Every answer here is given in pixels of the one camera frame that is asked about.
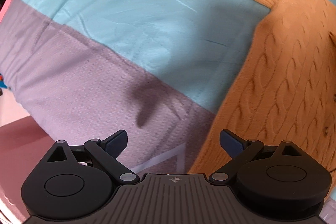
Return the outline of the mustard cable-knit sweater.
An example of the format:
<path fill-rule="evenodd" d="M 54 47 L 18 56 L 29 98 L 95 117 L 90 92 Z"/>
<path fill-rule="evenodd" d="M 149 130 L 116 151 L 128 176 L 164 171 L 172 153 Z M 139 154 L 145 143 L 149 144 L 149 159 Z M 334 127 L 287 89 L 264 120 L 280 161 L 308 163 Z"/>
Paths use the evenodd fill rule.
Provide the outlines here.
<path fill-rule="evenodd" d="M 212 173 L 229 160 L 228 128 L 267 144 L 292 140 L 335 172 L 335 0 L 254 0 L 269 14 L 190 168 Z"/>

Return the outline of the blue and grey duvet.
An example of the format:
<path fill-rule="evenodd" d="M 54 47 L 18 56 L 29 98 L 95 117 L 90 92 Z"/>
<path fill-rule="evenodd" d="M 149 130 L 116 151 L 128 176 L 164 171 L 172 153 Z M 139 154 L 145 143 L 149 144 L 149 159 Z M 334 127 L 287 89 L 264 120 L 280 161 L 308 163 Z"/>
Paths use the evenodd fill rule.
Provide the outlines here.
<path fill-rule="evenodd" d="M 1 74 L 52 139 L 125 129 L 127 167 L 182 173 L 269 12 L 254 0 L 12 0 Z"/>

